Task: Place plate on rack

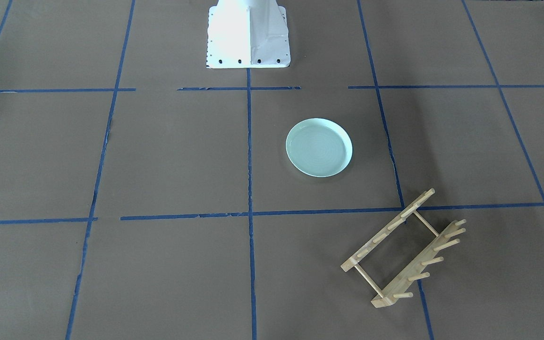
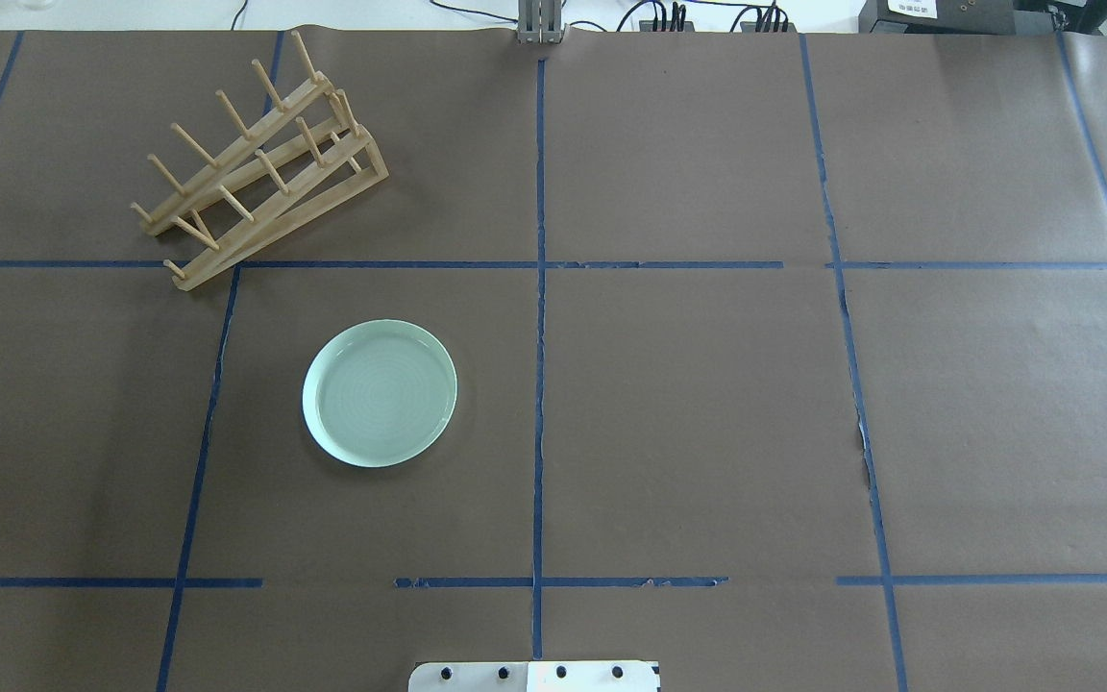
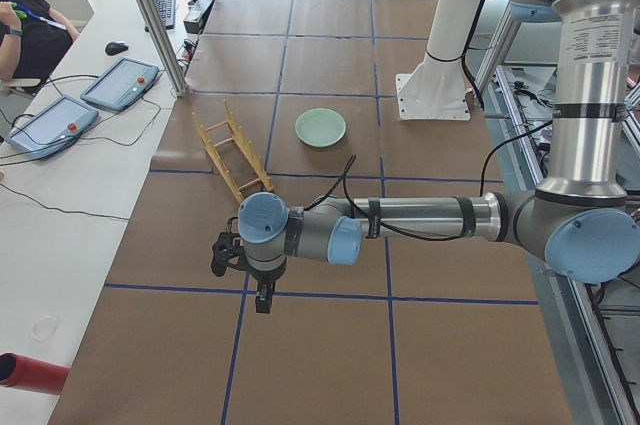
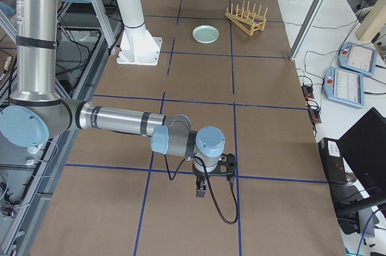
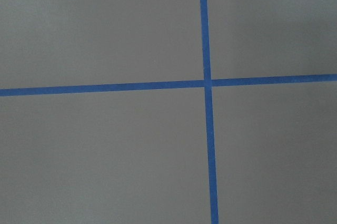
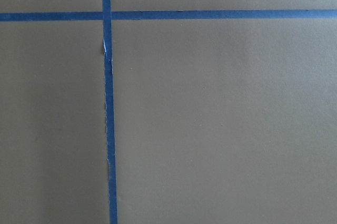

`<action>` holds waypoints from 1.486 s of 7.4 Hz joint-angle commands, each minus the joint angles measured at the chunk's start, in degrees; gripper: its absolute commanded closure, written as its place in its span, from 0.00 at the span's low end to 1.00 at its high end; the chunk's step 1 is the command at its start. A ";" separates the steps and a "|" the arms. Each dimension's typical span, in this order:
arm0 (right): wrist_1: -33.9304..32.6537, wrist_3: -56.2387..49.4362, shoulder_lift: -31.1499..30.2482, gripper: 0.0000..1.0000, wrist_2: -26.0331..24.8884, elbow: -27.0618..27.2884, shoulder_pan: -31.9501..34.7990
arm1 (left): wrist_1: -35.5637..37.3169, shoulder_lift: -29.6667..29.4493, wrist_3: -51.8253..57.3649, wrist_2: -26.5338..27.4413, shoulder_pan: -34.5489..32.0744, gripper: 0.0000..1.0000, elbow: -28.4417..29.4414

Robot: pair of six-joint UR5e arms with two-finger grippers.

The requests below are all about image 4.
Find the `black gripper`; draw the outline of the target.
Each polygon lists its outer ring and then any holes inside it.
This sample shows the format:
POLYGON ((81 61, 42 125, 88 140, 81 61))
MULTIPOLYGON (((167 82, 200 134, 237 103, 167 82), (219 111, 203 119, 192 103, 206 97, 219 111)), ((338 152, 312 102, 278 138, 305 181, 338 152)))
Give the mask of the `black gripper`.
POLYGON ((209 173, 192 167, 193 174, 196 176, 196 197, 204 198, 206 195, 206 184, 209 182, 209 173))

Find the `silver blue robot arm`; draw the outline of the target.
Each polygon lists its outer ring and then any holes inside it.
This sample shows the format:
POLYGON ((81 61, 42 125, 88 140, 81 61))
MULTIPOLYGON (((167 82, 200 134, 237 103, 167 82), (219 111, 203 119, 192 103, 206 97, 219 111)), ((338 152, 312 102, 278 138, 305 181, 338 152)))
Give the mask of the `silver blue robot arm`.
POLYGON ((151 149, 192 161, 196 195, 211 190, 223 164, 225 136, 214 126, 198 131, 184 115, 130 111, 65 99, 55 92, 57 10, 61 0, 16 0, 17 87, 1 112, 1 133, 32 147, 69 130, 95 128, 151 139, 151 149))

